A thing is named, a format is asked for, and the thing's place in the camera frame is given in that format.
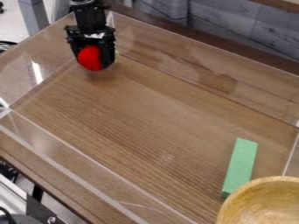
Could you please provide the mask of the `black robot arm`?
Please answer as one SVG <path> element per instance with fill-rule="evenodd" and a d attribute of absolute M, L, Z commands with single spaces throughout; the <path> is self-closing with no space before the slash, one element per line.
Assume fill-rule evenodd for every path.
<path fill-rule="evenodd" d="M 76 24 L 67 25 L 67 42 L 79 64 L 91 71 L 107 69 L 116 60 L 115 29 L 107 25 L 103 0 L 69 0 Z"/>

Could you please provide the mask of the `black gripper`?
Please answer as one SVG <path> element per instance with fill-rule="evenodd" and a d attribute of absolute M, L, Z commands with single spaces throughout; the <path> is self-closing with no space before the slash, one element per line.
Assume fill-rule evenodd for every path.
<path fill-rule="evenodd" d="M 83 31 L 76 25 L 67 25 L 64 27 L 67 32 L 67 42 L 72 50 L 75 58 L 79 57 L 80 50 L 83 49 L 81 40 L 109 40 L 100 43 L 100 61 L 101 66 L 108 68 L 116 59 L 116 46 L 115 46 L 115 29 L 105 26 L 101 30 Z"/>

